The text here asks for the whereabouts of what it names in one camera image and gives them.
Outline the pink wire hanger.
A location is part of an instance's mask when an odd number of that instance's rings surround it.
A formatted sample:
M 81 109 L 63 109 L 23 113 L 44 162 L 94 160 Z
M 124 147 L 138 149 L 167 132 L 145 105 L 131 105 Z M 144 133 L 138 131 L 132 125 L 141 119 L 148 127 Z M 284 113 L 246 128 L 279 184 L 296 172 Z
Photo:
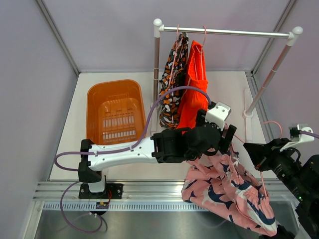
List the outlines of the pink wire hanger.
M 268 156 L 270 156 L 274 150 L 281 150 L 285 146 L 285 144 L 289 142 L 289 140 L 287 138 L 277 138 L 272 140 L 268 144 L 257 144 L 244 142 L 244 140 L 239 138 L 237 135 L 234 135 L 234 137 L 243 143 L 243 146 L 247 150 L 255 169 L 260 172 L 262 186 L 265 195 L 268 196 L 262 172 L 271 170 L 271 167 L 269 166 L 270 160 L 268 159 Z

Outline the pink navy patterned shorts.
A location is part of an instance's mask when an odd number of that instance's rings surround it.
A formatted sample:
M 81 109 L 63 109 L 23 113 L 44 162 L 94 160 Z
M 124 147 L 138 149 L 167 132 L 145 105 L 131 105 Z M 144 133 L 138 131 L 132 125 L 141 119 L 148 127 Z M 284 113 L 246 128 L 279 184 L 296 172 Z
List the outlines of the pink navy patterned shorts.
M 269 194 L 240 163 L 233 146 L 225 154 L 202 155 L 189 165 L 181 191 L 185 202 L 253 232 L 270 237 L 277 234 Z

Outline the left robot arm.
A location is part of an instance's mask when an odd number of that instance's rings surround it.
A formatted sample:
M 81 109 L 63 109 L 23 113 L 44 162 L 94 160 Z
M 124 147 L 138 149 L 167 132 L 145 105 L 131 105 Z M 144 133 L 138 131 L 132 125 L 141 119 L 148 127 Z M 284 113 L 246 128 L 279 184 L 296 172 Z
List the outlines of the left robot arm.
M 134 163 L 172 163 L 194 161 L 202 155 L 225 154 L 237 128 L 226 125 L 227 114 L 218 117 L 218 108 L 199 110 L 194 128 L 165 129 L 151 137 L 128 143 L 98 145 L 89 139 L 81 141 L 78 178 L 79 199 L 121 199 L 123 185 L 106 182 L 103 169 Z

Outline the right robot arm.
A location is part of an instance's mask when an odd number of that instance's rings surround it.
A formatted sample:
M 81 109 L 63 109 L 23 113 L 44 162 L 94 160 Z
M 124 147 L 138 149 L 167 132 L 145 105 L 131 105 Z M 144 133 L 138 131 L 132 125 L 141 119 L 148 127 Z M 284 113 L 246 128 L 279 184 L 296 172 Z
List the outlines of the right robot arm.
M 313 155 L 301 165 L 301 153 L 291 141 L 274 139 L 267 144 L 244 143 L 256 170 L 271 170 L 299 201 L 296 212 L 301 226 L 312 239 L 319 237 L 319 156 Z

